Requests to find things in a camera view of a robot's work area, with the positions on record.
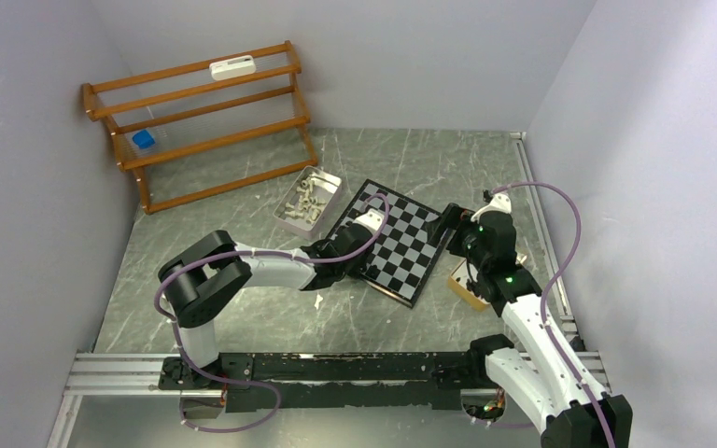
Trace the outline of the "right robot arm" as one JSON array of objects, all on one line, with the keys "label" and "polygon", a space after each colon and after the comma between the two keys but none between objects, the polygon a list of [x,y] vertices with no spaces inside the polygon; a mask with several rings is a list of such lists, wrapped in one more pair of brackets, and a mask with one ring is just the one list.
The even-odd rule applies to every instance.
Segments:
[{"label": "right robot arm", "polygon": [[508,197],[499,194],[478,211],[450,203],[425,229],[432,243],[453,231],[447,250],[466,261],[472,292],[526,349],[520,353],[502,334],[473,341],[464,370],[469,379],[502,389],[543,447],[627,447],[633,410],[585,367],[543,303],[540,285],[518,262]]}]

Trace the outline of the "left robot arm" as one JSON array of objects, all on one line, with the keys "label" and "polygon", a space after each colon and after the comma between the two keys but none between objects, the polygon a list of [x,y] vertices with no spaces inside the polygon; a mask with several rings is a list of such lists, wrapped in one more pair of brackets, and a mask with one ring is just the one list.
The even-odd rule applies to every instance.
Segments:
[{"label": "left robot arm", "polygon": [[353,222],[332,239],[290,251],[238,244],[227,231],[218,230],[167,261],[158,279],[188,356],[184,376],[200,388],[218,381],[221,362],[214,320],[238,292],[250,287],[319,290],[355,277],[379,229],[379,223]]}]

